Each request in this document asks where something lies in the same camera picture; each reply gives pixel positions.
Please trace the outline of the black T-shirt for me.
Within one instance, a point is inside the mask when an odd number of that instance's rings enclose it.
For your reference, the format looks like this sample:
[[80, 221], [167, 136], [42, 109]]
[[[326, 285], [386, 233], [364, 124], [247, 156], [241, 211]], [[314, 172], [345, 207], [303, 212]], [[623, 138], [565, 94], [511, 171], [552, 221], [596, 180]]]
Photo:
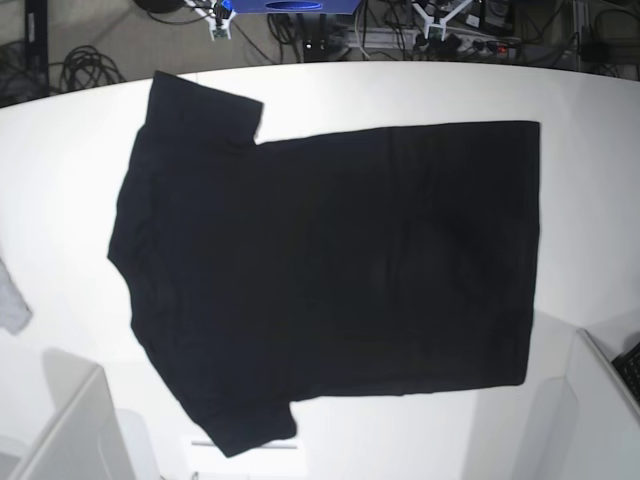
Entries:
[[294, 401], [522, 384], [539, 124], [257, 144], [262, 111], [157, 73], [108, 251], [137, 340], [222, 453], [295, 436]]

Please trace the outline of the blue box at top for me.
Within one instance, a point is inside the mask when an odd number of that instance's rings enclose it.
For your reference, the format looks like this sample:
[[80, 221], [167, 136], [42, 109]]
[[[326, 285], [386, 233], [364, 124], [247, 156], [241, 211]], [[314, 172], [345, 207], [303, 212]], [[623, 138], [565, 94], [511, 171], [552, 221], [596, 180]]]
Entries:
[[230, 4], [239, 14], [352, 14], [360, 0], [231, 0]]

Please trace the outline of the white partition lower left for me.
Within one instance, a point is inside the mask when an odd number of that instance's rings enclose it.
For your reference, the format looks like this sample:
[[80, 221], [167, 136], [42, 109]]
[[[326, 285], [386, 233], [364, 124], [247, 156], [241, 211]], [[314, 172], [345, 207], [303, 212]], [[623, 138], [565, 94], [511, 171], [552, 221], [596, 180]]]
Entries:
[[58, 349], [1, 356], [4, 479], [158, 479], [144, 419], [118, 409], [104, 368]]

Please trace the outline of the white partition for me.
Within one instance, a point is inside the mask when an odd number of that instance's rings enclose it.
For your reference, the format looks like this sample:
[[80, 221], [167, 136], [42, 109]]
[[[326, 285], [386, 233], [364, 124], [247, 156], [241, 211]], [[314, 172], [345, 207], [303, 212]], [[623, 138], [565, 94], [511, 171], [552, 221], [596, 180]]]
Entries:
[[532, 403], [514, 479], [637, 479], [639, 406], [585, 331]]
[[1, 356], [4, 479], [158, 479], [144, 419], [118, 409], [104, 368], [58, 349]]

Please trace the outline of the grey cloth at left edge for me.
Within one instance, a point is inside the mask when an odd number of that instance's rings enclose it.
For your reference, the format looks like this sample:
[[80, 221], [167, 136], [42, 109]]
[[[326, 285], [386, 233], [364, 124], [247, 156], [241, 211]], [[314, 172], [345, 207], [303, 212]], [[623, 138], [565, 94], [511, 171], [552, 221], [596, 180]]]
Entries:
[[32, 319], [32, 311], [13, 281], [4, 262], [0, 266], [0, 321], [1, 328], [12, 335], [25, 329]]

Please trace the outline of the white partition lower right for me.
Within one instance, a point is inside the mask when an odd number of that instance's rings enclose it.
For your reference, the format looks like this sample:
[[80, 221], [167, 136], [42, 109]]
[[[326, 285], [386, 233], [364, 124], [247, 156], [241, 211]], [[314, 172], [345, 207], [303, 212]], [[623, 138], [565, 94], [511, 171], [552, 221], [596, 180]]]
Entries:
[[637, 479], [639, 406], [585, 331], [532, 403], [514, 479]]

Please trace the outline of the black keyboard at right edge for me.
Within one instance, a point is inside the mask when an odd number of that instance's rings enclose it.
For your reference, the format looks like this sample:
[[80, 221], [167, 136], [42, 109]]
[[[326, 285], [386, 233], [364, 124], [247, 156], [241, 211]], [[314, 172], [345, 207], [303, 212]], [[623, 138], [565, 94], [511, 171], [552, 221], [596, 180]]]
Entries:
[[614, 369], [637, 402], [640, 401], [640, 344], [612, 361]]

